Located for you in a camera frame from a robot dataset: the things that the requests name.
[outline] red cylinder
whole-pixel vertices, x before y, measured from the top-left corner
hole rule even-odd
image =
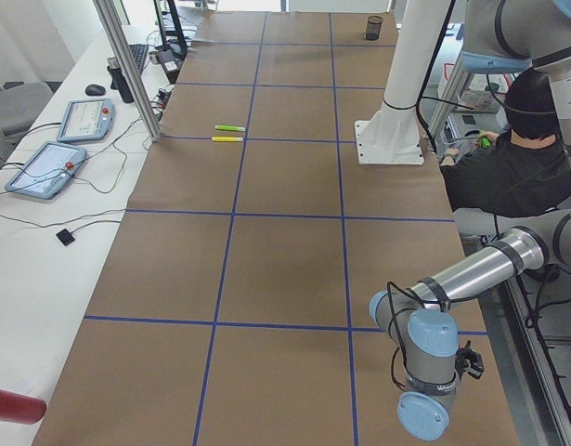
[[[44,417],[45,401],[0,389],[0,421],[32,425]]]

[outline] computer mouse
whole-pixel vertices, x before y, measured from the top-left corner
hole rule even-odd
[[[89,84],[85,88],[84,93],[87,96],[103,96],[106,94],[106,87],[98,84]]]

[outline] tablet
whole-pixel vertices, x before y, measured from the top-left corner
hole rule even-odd
[[[73,100],[64,112],[59,142],[100,141],[110,131],[114,104],[108,98]]]
[[[49,200],[66,186],[86,157],[83,147],[48,141],[8,181],[5,190]]]

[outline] white robotic arm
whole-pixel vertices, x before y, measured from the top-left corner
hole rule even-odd
[[[532,61],[549,75],[571,165],[571,1],[469,0],[465,30],[467,70],[518,72]],[[463,372],[475,377],[483,372],[479,356],[469,346],[459,348],[458,328],[448,311],[525,269],[551,263],[571,266],[571,211],[532,217],[408,290],[394,292],[389,283],[372,298],[371,317],[403,354],[407,391],[397,413],[411,435],[441,437]]]

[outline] white desk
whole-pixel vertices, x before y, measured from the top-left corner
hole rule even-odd
[[[143,43],[147,30],[125,28],[130,43]],[[84,144],[90,153],[100,151],[138,117],[136,105],[122,103],[110,90],[106,58],[112,52],[104,32],[87,49],[66,81],[49,102],[35,126],[59,122],[70,100],[87,98],[88,84],[104,85],[116,108],[110,133],[99,143]],[[159,66],[150,64],[143,72],[150,98],[167,85]],[[55,140],[57,127],[47,127],[28,135],[9,159],[24,162],[46,140]],[[117,143],[128,155],[118,186],[108,194],[96,192],[78,181],[52,201],[38,201],[18,194],[0,195],[0,214],[40,224],[62,222],[109,209],[124,209],[147,156],[143,143],[145,126],[137,123]],[[120,169],[123,156],[109,148],[88,160],[77,177],[108,190]],[[0,172],[0,191],[15,170]],[[123,213],[96,216],[62,227],[38,229],[0,218],[0,388],[49,401],[84,310],[110,250],[118,224],[100,223],[77,231],[76,241],[63,246],[56,238],[62,228],[74,230],[101,219],[122,219]],[[0,422],[0,446],[25,446],[39,424],[25,426]]]

